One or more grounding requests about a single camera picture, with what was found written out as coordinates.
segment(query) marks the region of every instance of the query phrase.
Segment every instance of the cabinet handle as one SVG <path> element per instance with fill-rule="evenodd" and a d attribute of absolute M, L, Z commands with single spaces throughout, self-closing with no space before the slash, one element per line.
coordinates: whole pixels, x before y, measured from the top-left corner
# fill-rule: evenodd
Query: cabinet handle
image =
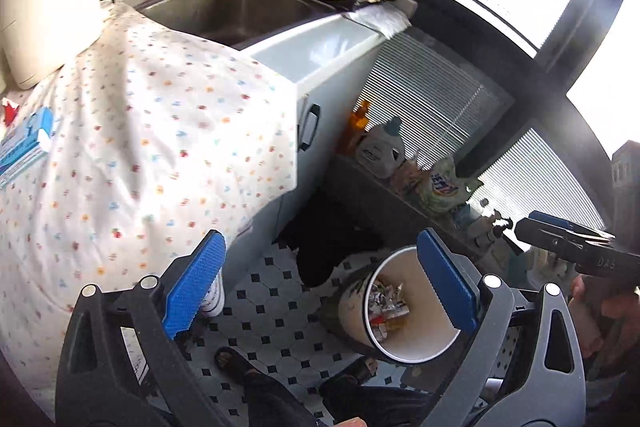
<path fill-rule="evenodd" d="M 302 124 L 302 134 L 300 135 L 300 137 L 305 136 L 306 124 L 309 120 L 310 114 L 316 117 L 316 126 L 314 127 L 314 131 L 311 134 L 311 138 L 309 139 L 309 142 L 302 142 L 298 147 L 298 149 L 300 149 L 302 152 L 306 151 L 307 149 L 309 149 L 309 147 L 311 147 L 311 145 L 314 142 L 314 139 L 316 138 L 316 133 L 318 132 L 318 125 L 320 123 L 320 106 L 317 103 L 315 103 L 314 105 L 311 106 L 311 108 L 309 108 L 309 111 L 307 112 L 305 117 L 305 123 Z"/>

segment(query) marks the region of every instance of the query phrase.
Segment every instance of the red object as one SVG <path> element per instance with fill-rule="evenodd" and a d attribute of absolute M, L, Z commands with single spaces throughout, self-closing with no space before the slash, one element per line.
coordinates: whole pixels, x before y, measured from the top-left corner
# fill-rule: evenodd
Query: red object
<path fill-rule="evenodd" d="M 2 105 L 4 105 L 4 125 L 9 127 L 18 115 L 18 106 L 14 107 L 8 100 L 2 100 Z"/>

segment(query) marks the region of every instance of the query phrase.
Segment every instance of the orange bottle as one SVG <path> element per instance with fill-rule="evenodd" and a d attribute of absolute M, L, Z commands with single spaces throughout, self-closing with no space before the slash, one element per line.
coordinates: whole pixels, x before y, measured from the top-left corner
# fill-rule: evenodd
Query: orange bottle
<path fill-rule="evenodd" d="M 356 149 L 362 131 L 364 131 L 364 128 L 369 123 L 367 111 L 370 105 L 369 100 L 362 100 L 360 107 L 351 113 L 347 127 L 344 128 L 338 140 L 338 145 L 335 149 L 337 153 L 348 155 Z"/>

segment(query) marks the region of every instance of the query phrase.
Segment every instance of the window blinds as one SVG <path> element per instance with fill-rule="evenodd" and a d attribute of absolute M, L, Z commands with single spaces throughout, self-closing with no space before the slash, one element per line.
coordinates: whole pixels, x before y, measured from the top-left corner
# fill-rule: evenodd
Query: window blinds
<path fill-rule="evenodd" d="M 484 85 L 480 75 L 451 50 L 411 28 L 384 44 L 358 103 L 371 102 L 369 128 L 399 116 L 406 156 L 419 148 L 421 162 L 430 167 L 471 137 L 478 138 L 495 113 L 511 103 L 497 86 Z"/>
<path fill-rule="evenodd" d="M 478 176 L 484 183 L 472 200 L 487 198 L 491 208 L 517 223 L 533 210 L 569 219 L 592 229 L 604 222 L 593 203 L 562 160 L 530 128 L 498 161 Z M 505 232 L 524 250 L 513 231 Z"/>

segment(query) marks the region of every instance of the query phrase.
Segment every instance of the foot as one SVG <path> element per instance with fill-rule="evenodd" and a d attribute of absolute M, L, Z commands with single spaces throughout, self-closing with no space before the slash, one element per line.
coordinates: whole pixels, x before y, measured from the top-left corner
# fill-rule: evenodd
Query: foot
<path fill-rule="evenodd" d="M 230 347 L 220 347 L 213 356 L 216 367 L 228 375 L 235 383 L 242 384 L 244 375 L 260 373 L 248 360 Z"/>
<path fill-rule="evenodd" d="M 350 363 L 340 373 L 329 378 L 320 385 L 318 392 L 324 397 L 329 386 L 341 379 L 346 379 L 355 385 L 363 385 L 376 376 L 378 361 L 368 357 L 360 357 Z"/>

